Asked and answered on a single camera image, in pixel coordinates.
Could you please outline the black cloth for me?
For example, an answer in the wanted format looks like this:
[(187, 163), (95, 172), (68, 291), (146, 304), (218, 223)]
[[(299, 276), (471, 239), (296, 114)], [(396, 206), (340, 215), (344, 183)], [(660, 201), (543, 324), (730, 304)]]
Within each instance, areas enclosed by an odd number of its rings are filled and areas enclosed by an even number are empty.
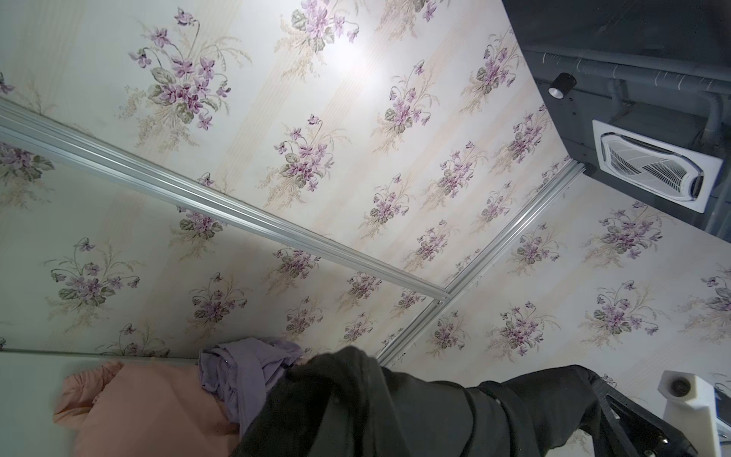
[(466, 388), (382, 367), (359, 348), (289, 369), (238, 456), (544, 456), (599, 431), (590, 369), (544, 369)]

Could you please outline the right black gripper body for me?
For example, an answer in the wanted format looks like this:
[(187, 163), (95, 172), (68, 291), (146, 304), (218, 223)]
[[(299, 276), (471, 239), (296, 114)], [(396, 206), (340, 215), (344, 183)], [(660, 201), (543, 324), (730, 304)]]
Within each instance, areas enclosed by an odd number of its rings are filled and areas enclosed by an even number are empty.
[(700, 453), (685, 435), (603, 380), (592, 384), (599, 426), (591, 432), (595, 456), (692, 457)]

